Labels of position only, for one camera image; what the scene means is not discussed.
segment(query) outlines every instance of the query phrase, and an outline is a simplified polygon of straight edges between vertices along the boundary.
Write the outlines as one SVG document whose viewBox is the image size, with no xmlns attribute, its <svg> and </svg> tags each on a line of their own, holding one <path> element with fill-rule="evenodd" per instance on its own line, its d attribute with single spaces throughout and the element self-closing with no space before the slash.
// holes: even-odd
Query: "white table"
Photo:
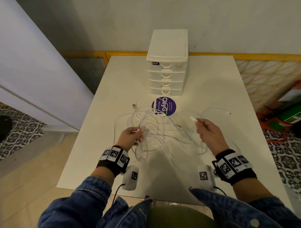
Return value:
<svg viewBox="0 0 301 228">
<path fill-rule="evenodd" d="M 113 56 L 106 68 L 83 126 L 68 158 L 57 187 L 75 189 L 91 174 L 103 150 L 113 143 L 114 120 L 133 112 L 132 104 L 149 94 L 149 75 L 145 56 Z M 208 111 L 204 118 L 217 124 L 225 137 L 235 142 L 254 165 L 258 179 L 292 209 L 276 165 L 257 121 L 254 109 L 232 56 L 190 56 L 188 76 L 180 97 L 172 97 L 177 111 L 202 113 L 216 108 L 231 112 Z M 132 152 L 131 162 L 135 162 Z M 201 164 L 211 165 L 210 151 L 201 156 Z M 139 166 L 138 185 L 134 191 L 119 189 L 118 195 L 200 204 L 188 191 L 196 186 L 193 165 L 186 172 L 175 169 L 164 154 L 150 157 Z M 219 178 L 216 184 L 227 195 L 235 197 L 232 187 Z M 115 179 L 112 193 L 122 182 Z"/>
</svg>

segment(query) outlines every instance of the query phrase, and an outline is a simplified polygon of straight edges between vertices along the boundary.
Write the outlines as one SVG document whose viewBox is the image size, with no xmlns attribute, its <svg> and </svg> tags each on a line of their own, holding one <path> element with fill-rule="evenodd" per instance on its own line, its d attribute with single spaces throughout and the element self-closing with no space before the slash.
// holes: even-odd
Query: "drawer handle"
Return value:
<svg viewBox="0 0 301 228">
<path fill-rule="evenodd" d="M 161 83 L 163 86 L 170 86 L 170 83 Z"/>
<path fill-rule="evenodd" d="M 161 76 L 162 76 L 162 78 L 164 78 L 164 79 L 168 79 L 168 78 L 170 78 L 170 77 L 171 77 L 171 74 L 170 74 L 170 75 L 168 75 L 168 76 L 164 76 L 163 74 L 161 74 Z"/>
<path fill-rule="evenodd" d="M 172 63 L 169 65 L 169 66 L 165 66 L 163 63 L 162 63 L 162 67 L 163 68 L 170 68 L 172 66 Z"/>
<path fill-rule="evenodd" d="M 169 95 L 170 91 L 168 93 L 164 93 L 163 90 L 161 90 L 162 95 Z"/>
</svg>

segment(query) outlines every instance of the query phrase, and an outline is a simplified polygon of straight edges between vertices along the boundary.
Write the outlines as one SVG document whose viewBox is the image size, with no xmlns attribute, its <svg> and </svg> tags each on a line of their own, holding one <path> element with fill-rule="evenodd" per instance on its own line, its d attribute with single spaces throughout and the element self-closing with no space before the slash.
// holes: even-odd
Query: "wristband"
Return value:
<svg viewBox="0 0 301 228">
<path fill-rule="evenodd" d="M 120 146 L 112 146 L 103 152 L 100 157 L 97 167 L 106 167 L 112 171 L 116 177 L 120 173 L 126 172 L 126 167 L 128 166 L 130 158 L 128 153 L 124 151 Z"/>
<path fill-rule="evenodd" d="M 246 178 L 257 178 L 252 170 L 253 165 L 241 153 L 232 149 L 219 153 L 212 164 L 221 180 L 232 186 Z"/>
</svg>

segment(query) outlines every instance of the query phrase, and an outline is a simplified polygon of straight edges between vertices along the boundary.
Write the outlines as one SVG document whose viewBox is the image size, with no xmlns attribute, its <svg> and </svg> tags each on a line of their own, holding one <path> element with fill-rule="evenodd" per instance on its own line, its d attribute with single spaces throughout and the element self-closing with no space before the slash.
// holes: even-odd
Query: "purple round sticker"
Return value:
<svg viewBox="0 0 301 228">
<path fill-rule="evenodd" d="M 174 114 L 176 109 L 174 100 L 169 97 L 158 97 L 156 100 L 153 101 L 151 107 L 153 109 L 162 111 L 167 116 Z"/>
</svg>

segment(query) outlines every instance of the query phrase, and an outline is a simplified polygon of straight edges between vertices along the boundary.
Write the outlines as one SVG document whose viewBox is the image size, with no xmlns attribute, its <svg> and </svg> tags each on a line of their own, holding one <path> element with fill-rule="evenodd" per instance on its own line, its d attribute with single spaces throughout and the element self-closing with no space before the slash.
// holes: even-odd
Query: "hand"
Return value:
<svg viewBox="0 0 301 228">
<path fill-rule="evenodd" d="M 138 141 L 141 142 L 141 139 L 144 139 L 143 133 L 144 130 L 142 128 L 127 128 L 121 133 L 116 146 L 120 146 L 128 152 L 132 146 L 138 145 Z"/>
<path fill-rule="evenodd" d="M 221 129 L 207 119 L 197 119 L 197 133 L 203 143 L 211 150 L 213 156 L 229 149 Z"/>
</svg>

